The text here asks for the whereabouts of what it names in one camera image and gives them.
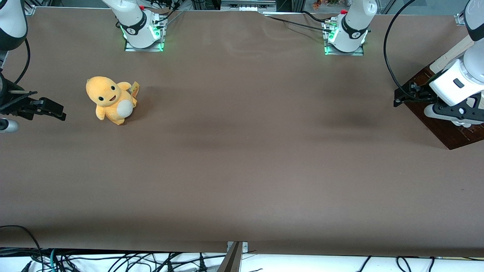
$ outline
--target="stuffed animal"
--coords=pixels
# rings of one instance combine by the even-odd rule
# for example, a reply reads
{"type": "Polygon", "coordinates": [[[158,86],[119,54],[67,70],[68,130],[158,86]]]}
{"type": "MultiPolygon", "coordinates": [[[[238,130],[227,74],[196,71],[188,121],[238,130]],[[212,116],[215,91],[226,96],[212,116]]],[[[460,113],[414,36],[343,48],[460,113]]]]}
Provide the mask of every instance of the stuffed animal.
{"type": "Polygon", "coordinates": [[[92,77],[86,83],[89,98],[97,104],[97,118],[104,120],[104,116],[107,116],[117,125],[124,124],[124,118],[130,116],[133,108],[138,104],[136,100],[138,90],[137,82],[132,86],[128,82],[116,84],[104,76],[92,77]]]}

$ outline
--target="brown table surface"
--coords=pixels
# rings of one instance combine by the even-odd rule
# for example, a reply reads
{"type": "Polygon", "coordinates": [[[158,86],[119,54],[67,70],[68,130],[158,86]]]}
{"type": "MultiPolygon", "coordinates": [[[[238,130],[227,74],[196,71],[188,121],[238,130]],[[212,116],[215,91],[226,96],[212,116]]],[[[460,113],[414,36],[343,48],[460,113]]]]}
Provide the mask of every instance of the brown table surface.
{"type": "MultiPolygon", "coordinates": [[[[57,248],[484,256],[484,142],[446,150],[393,108],[390,19],[375,17],[364,57],[325,56],[317,30],[255,12],[186,12],[165,52],[137,53],[110,10],[37,9],[20,85],[67,120],[0,136],[0,224],[57,248]],[[126,125],[96,118],[92,76],[140,83],[126,125]]],[[[401,16],[395,73],[403,83],[465,35],[451,16],[401,16]]],[[[25,55],[11,52],[7,78],[25,55]]],[[[0,246],[33,246],[9,232],[0,246]]]]}

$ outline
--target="metal bracket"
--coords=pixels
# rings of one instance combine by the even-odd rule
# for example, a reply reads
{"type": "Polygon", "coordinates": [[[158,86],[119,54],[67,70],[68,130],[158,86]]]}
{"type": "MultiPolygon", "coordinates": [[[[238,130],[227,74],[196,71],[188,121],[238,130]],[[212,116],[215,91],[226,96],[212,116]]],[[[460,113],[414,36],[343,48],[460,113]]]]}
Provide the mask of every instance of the metal bracket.
{"type": "Polygon", "coordinates": [[[432,88],[428,85],[418,86],[415,82],[410,81],[402,86],[411,97],[407,96],[400,89],[396,89],[393,92],[393,106],[398,107],[405,102],[415,102],[415,97],[425,100],[424,102],[435,103],[437,102],[437,95],[432,88]]]}
{"type": "Polygon", "coordinates": [[[461,13],[458,13],[458,14],[454,15],[454,19],[455,19],[455,23],[458,26],[464,26],[464,25],[466,25],[466,23],[464,22],[464,11],[462,11],[461,13]]]}
{"type": "MultiPolygon", "coordinates": [[[[249,252],[249,242],[241,242],[242,243],[242,253],[249,252]]],[[[231,246],[234,242],[227,242],[227,252],[230,250],[231,246]]]]}
{"type": "Polygon", "coordinates": [[[324,39],[324,54],[325,55],[338,55],[338,56],[363,56],[363,45],[360,45],[358,49],[353,52],[341,52],[334,45],[329,42],[329,39],[333,37],[333,35],[338,30],[338,27],[335,25],[335,21],[333,18],[331,20],[326,20],[326,22],[321,23],[321,26],[325,30],[331,30],[332,32],[323,31],[323,39],[324,39]]]}
{"type": "Polygon", "coordinates": [[[241,269],[242,252],[247,250],[248,246],[244,246],[243,243],[247,242],[228,242],[227,248],[229,249],[227,255],[225,255],[222,264],[218,268],[217,272],[239,272],[241,269]]]}

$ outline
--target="dark wooden platform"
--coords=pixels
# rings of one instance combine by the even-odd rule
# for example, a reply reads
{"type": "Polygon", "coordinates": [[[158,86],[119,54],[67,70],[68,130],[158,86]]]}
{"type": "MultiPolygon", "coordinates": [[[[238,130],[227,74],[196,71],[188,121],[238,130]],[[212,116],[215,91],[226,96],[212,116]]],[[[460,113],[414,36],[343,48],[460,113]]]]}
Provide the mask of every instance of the dark wooden platform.
{"type": "MultiPolygon", "coordinates": [[[[423,68],[410,81],[414,81],[418,85],[425,84],[434,75],[429,66],[423,68]]],[[[465,128],[456,126],[450,121],[427,117],[424,114],[424,109],[429,104],[422,102],[405,103],[448,149],[456,149],[484,139],[484,126],[482,125],[472,125],[470,128],[465,128]]]]}

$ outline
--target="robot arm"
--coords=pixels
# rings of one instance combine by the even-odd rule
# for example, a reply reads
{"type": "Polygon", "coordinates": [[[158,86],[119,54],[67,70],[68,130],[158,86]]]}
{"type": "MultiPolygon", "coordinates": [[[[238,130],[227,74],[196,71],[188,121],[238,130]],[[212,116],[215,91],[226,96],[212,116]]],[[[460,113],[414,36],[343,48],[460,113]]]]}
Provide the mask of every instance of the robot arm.
{"type": "Polygon", "coordinates": [[[407,92],[395,90],[393,106],[430,102],[424,110],[428,117],[464,127],[484,122],[484,0],[469,0],[464,22],[474,44],[427,84],[417,86],[410,82],[407,92]]]}
{"type": "MultiPolygon", "coordinates": [[[[27,37],[27,20],[24,13],[24,0],[0,0],[0,50],[16,49],[27,37]]],[[[36,91],[26,91],[6,79],[0,69],[0,114],[20,116],[32,120],[34,115],[48,115],[65,120],[64,107],[48,98],[31,98],[36,91]]],[[[0,133],[15,132],[18,123],[0,119],[0,133]]]]}
{"type": "Polygon", "coordinates": [[[0,50],[14,50],[26,37],[24,0],[0,0],[0,50]]]}
{"type": "Polygon", "coordinates": [[[116,15],[124,37],[136,48],[146,48],[160,39],[153,29],[159,27],[160,16],[149,10],[141,10],[135,1],[102,0],[116,15]]]}
{"type": "Polygon", "coordinates": [[[368,34],[368,26],[377,10],[375,0],[354,0],[347,14],[332,18],[338,28],[328,42],[341,52],[349,53],[357,50],[368,34]]]}

